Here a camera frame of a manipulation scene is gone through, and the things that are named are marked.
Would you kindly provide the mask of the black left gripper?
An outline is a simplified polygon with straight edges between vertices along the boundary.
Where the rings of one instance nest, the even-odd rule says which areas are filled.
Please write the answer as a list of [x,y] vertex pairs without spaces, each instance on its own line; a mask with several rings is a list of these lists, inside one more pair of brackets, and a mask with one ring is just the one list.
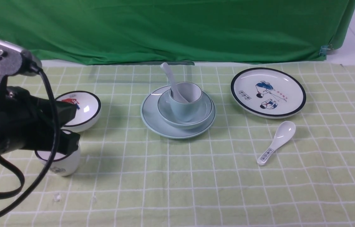
[[21,87],[10,91],[14,97],[0,100],[0,154],[18,149],[51,151],[55,133],[49,100]]

